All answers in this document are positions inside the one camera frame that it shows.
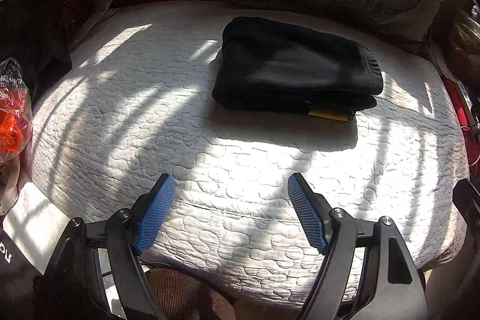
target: black cloth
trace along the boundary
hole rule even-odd
[[[54,10],[25,0],[0,2],[0,62],[22,66],[32,104],[71,70],[71,59]]]
[[[0,319],[34,319],[33,279],[41,275],[0,227]]]
[[[376,106],[380,67],[365,46],[333,34],[256,17],[224,29],[213,98],[232,110],[338,114]]]

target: black folded cloth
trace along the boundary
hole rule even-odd
[[[375,107],[380,67],[365,46],[333,34],[257,17],[224,29],[213,98],[232,110],[340,115]]]

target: metal bolt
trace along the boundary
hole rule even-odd
[[[124,208],[124,209],[120,209],[120,210],[118,211],[118,213],[119,213],[118,215],[119,215],[122,219],[126,219],[127,217],[130,216],[131,211],[130,211],[130,209]]]
[[[388,216],[383,216],[381,219],[380,219],[386,226],[391,226],[393,224],[393,220],[388,217]]]
[[[345,217],[345,211],[342,208],[332,209],[332,214],[333,216],[338,217],[339,219]]]
[[[72,219],[72,221],[74,227],[78,227],[82,223],[82,219],[80,217],[75,217]]]

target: quilted pattern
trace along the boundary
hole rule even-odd
[[[383,72],[378,106],[351,123],[219,107],[211,97],[217,53],[235,16],[363,43]],[[332,22],[222,2],[119,10],[72,58],[71,72],[35,108],[30,177],[69,217],[94,221],[172,174],[175,197],[151,257],[257,299],[301,305],[322,256],[289,201],[293,172],[354,217],[391,216],[417,266],[461,245],[452,189],[468,175],[464,141],[440,78],[421,58]]]

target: black clamp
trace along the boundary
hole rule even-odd
[[[332,209],[299,173],[290,177],[288,190],[310,244],[325,255],[298,320],[427,319],[421,280],[390,217],[370,222]],[[356,247],[365,247],[361,279],[349,313],[341,315]]]
[[[457,182],[453,189],[453,203],[472,232],[480,233],[480,193],[468,179]]]
[[[120,319],[110,312],[98,249],[106,248],[120,302],[128,319],[167,320],[148,285],[138,256],[158,234],[175,193],[173,179],[162,174],[131,209],[108,220],[67,224],[42,278],[34,281],[36,319]]]

